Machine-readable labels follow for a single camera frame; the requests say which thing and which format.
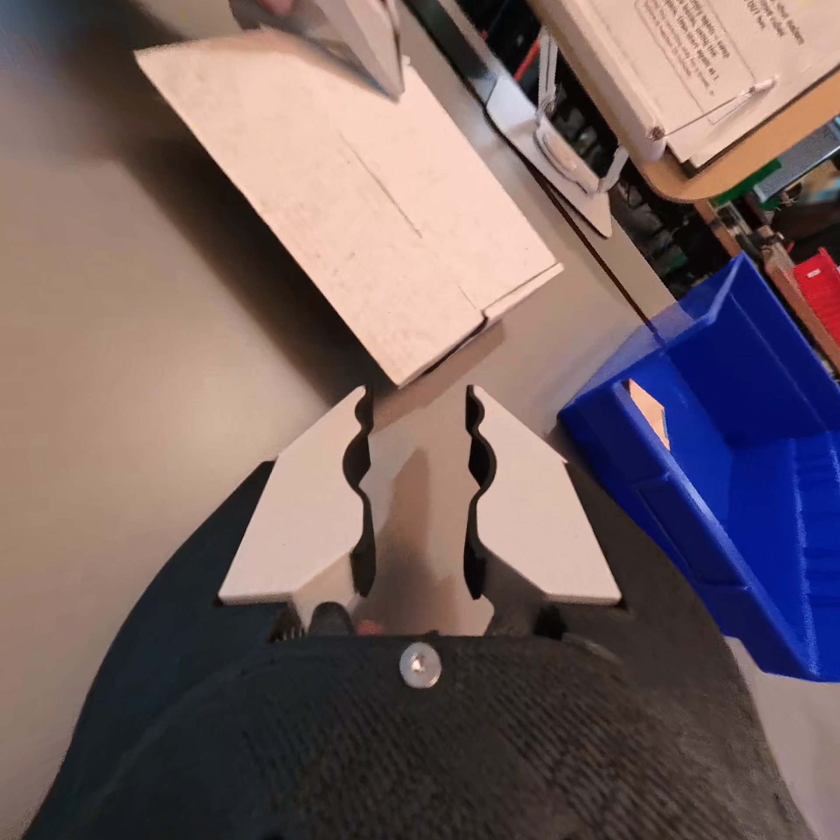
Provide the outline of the white cardboard mailer box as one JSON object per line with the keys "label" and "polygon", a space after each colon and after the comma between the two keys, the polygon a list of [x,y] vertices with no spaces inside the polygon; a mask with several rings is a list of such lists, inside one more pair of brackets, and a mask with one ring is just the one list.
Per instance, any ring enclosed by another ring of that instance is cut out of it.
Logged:
{"label": "white cardboard mailer box", "polygon": [[277,30],[135,58],[398,387],[563,270],[410,66],[393,101]]}

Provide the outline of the printed instruction sheet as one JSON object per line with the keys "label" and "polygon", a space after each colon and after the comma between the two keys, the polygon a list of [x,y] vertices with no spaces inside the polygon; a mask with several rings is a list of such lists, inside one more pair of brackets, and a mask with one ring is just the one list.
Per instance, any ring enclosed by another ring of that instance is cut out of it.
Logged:
{"label": "printed instruction sheet", "polygon": [[667,146],[697,169],[838,69],[838,1],[591,6]]}

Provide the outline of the blue plastic bin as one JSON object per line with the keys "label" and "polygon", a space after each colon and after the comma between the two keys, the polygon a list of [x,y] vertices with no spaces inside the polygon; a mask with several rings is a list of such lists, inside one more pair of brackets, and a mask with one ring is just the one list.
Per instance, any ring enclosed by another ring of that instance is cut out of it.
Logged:
{"label": "blue plastic bin", "polygon": [[757,666],[838,682],[838,384],[749,257],[637,329],[559,420]]}

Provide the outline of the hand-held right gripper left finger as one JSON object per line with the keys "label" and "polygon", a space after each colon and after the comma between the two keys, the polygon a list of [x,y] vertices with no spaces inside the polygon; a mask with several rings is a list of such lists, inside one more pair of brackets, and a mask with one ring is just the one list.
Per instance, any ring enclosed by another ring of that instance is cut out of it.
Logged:
{"label": "hand-held right gripper left finger", "polygon": [[283,449],[217,593],[225,606],[285,603],[301,625],[336,604],[348,613],[375,580],[371,502],[373,395],[355,388]]}

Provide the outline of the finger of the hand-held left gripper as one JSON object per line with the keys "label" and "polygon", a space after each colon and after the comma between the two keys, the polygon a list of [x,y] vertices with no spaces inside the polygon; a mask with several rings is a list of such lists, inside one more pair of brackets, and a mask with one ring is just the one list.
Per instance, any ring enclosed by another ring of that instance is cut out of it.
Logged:
{"label": "finger of the hand-held left gripper", "polygon": [[241,28],[307,40],[363,72],[388,98],[404,93],[400,17],[393,1],[234,1]]}

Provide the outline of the white stand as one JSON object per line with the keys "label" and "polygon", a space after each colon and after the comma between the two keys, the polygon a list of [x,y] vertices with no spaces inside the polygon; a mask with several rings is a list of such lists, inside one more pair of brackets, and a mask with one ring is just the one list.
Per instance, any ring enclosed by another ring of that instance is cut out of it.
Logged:
{"label": "white stand", "polygon": [[[583,216],[597,234],[613,231],[608,193],[625,164],[659,161],[666,150],[665,122],[641,77],[610,32],[600,2],[532,2],[540,20],[536,59],[537,101],[501,70],[486,102],[493,127],[549,188]],[[554,124],[562,81],[558,65],[589,99],[616,139],[605,174],[596,174]]]}

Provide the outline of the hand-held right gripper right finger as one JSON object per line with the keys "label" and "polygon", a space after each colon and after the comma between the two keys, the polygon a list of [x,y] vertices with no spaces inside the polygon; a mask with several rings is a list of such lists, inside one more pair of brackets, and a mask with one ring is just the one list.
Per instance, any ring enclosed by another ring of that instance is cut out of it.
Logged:
{"label": "hand-held right gripper right finger", "polygon": [[478,385],[465,394],[469,501],[463,568],[493,606],[618,606],[623,596],[567,461]]}

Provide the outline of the red storage bin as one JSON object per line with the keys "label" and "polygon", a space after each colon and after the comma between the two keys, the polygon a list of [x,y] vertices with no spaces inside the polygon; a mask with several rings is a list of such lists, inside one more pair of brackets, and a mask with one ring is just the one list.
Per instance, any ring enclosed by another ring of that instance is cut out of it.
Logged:
{"label": "red storage bin", "polygon": [[820,247],[815,255],[794,266],[795,281],[825,331],[839,344],[839,268]]}

